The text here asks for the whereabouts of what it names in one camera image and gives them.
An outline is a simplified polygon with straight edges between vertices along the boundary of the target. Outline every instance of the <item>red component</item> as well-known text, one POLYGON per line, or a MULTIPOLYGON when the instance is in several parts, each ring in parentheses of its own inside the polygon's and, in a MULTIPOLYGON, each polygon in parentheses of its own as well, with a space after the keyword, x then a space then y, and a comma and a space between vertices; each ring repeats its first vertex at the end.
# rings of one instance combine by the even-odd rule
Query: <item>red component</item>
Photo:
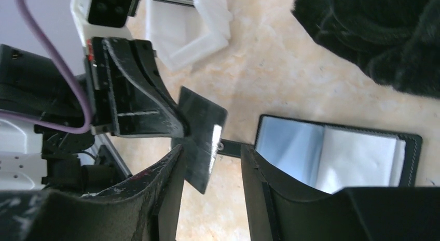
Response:
POLYGON ((150 167, 144 169, 143 171, 133 175, 132 177, 128 178, 128 180, 139 180, 144 176, 149 175, 152 172, 152 169, 150 167))
POLYGON ((92 48, 92 40, 87 39, 87 47, 89 48, 89 61, 93 60, 93 48, 92 48))

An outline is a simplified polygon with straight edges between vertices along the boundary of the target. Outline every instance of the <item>floor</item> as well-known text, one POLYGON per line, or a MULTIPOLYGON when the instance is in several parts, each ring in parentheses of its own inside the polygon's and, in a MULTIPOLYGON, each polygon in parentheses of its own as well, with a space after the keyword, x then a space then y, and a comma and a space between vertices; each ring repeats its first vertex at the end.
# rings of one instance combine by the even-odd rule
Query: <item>floor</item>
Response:
MULTIPOLYGON (((228 0, 226 49, 172 73, 157 60, 177 100, 180 86, 225 107, 223 138, 253 143, 261 114, 417 133, 423 149, 416 184, 440 184, 439 101, 378 86, 353 64, 316 45, 290 14, 292 0, 228 0)), ((129 28, 145 36, 145 7, 129 28)), ((133 173, 169 150, 167 138, 119 139, 133 173)), ((219 156, 205 195, 185 183, 177 240, 250 240, 240 161, 219 156)))

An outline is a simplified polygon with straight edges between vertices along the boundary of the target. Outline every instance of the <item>black wallet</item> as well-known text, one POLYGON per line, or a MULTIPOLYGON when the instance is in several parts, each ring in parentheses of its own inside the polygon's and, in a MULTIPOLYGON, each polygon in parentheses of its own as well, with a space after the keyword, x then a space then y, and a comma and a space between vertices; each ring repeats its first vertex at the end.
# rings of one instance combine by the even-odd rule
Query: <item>black wallet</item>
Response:
POLYGON ((373 135, 376 134, 376 135, 381 135, 381 136, 390 136, 390 135, 397 136, 399 138, 399 140, 403 140, 406 142, 405 158, 404 158, 404 163, 403 163, 403 167, 402 167, 402 173, 401 173, 401 178, 400 178, 400 182, 399 182, 399 187, 413 187, 415 185, 417 167, 419 165, 420 152, 421 152, 422 142, 423 142, 422 137, 417 134, 385 131, 385 130, 377 130, 377 129, 368 129, 368 128, 364 128, 364 127, 307 121, 307 120, 302 120, 302 119, 284 118, 284 117, 263 114, 260 116, 260 119, 259 119, 257 136, 255 138, 255 144, 257 144, 257 142, 258 142, 258 134, 260 133, 261 124, 262 124, 264 117, 272 117, 272 118, 293 120, 296 122, 303 122, 303 123, 309 123, 309 124, 315 124, 315 125, 321 125, 321 126, 329 126, 329 127, 334 127, 334 128, 341 129, 341 130, 354 131, 354 132, 359 132, 359 133, 364 133, 364 134, 373 134, 373 135))

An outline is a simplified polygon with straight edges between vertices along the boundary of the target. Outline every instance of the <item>black plastic part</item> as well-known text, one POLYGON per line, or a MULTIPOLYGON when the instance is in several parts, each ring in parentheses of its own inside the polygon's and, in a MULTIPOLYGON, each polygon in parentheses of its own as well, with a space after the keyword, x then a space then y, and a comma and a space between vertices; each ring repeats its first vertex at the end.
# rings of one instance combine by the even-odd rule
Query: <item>black plastic part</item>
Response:
POLYGON ((47 177, 42 183, 64 192, 83 192, 83 173, 81 163, 76 155, 43 155, 47 161, 47 177))
POLYGON ((162 3, 166 3, 166 4, 175 4, 175 5, 195 8, 194 4, 184 4, 184 3, 172 2, 172 1, 167 1, 167 0, 153 0, 153 1, 162 2, 162 3))
POLYGON ((89 132, 71 134, 53 130, 42 130, 44 154, 76 154, 90 148, 95 140, 89 132))
POLYGON ((0 45, 0 109, 70 126, 84 122, 52 60, 7 45, 0 45))
POLYGON ((114 134, 133 138, 185 136, 186 121, 160 79, 151 43, 121 38, 104 41, 114 134))
POLYGON ((124 27, 133 14, 132 4, 133 0, 91 0, 87 20, 93 25, 124 27))
POLYGON ((94 37, 90 40, 90 45, 92 48, 92 66, 91 74, 93 76, 94 88, 108 89, 108 75, 107 75, 107 46, 103 42, 104 38, 94 37))
POLYGON ((230 141, 230 140, 222 139, 218 147, 218 154, 225 155, 227 157, 241 158, 241 147, 243 145, 251 145, 251 144, 245 144, 245 143, 240 143, 238 141, 230 141))
POLYGON ((171 147, 182 145, 185 148, 188 156, 185 179, 204 194, 228 112, 185 87, 181 88, 178 106, 189 121, 191 133, 185 138, 173 138, 171 147))
MULTIPOLYGON (((84 59, 84 67, 86 68, 87 95, 93 111, 92 126, 111 126, 112 111, 110 109, 108 90, 100 90, 95 88, 94 86, 95 83, 103 83, 100 82, 101 79, 107 81, 108 86, 107 71, 105 71, 104 76, 100 77, 100 79, 98 80, 93 78, 94 75, 92 73, 91 66, 87 58, 84 59)), ((113 130, 107 129, 105 132, 113 132, 113 130)))
POLYGON ((439 240, 439 188, 345 188, 294 179, 243 146, 251 240, 439 240))
POLYGON ((185 173, 181 147, 96 196, 0 192, 0 240, 175 241, 185 173))
POLYGON ((98 193, 116 183, 114 181, 116 170, 107 165, 83 165, 82 178, 85 193, 98 193))
POLYGON ((127 176, 124 174, 121 167, 118 166, 118 163, 116 162, 116 158, 113 157, 112 153, 109 151, 109 149, 105 145, 101 145, 99 147, 99 151, 98 151, 98 155, 97 155, 95 164, 106 165, 106 166, 112 167, 116 170, 115 174, 112 178, 112 181, 114 182, 114 184, 120 183, 121 181, 126 180, 132 176, 131 174, 128 174, 127 176))
POLYGON ((132 2, 131 2, 131 7, 130 7, 130 10, 128 11, 128 16, 129 17, 135 17, 136 16, 136 12, 138 11, 138 7, 139 7, 139 2, 140 2, 141 0, 133 0, 132 2))

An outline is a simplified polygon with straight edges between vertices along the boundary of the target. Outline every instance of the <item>purple cable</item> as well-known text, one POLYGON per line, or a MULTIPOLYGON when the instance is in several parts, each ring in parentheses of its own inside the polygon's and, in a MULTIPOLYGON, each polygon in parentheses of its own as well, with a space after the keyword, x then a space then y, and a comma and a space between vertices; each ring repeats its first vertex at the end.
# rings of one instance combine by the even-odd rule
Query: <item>purple cable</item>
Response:
POLYGON ((29 12, 29 9, 26 5, 25 0, 16 0, 16 4, 18 6, 18 9, 27 23, 28 27, 31 29, 35 37, 40 41, 41 45, 44 47, 46 52, 49 54, 49 56, 52 58, 53 63, 60 71, 63 78, 66 80, 67 84, 72 89, 74 95, 79 101, 79 104, 81 105, 81 109, 83 110, 84 114, 84 125, 79 128, 75 127, 68 127, 63 126, 55 123, 50 122, 44 122, 40 121, 38 119, 33 119, 31 117, 16 114, 16 113, 10 113, 10 112, 3 112, 0 111, 0 117, 6 117, 6 118, 12 118, 12 119, 18 119, 21 121, 41 125, 47 128, 51 128, 58 131, 73 133, 73 134, 82 134, 90 130, 90 123, 92 120, 92 109, 90 107, 89 100, 87 99, 86 94, 82 90, 81 86, 79 85, 78 81, 75 79, 75 76, 73 75, 72 71, 67 66, 66 62, 63 60, 61 55, 58 53, 56 48, 53 46, 53 44, 50 42, 49 38, 45 35, 44 31, 41 30, 41 28, 38 26, 38 24, 35 22, 34 18, 32 17, 31 13, 29 12))

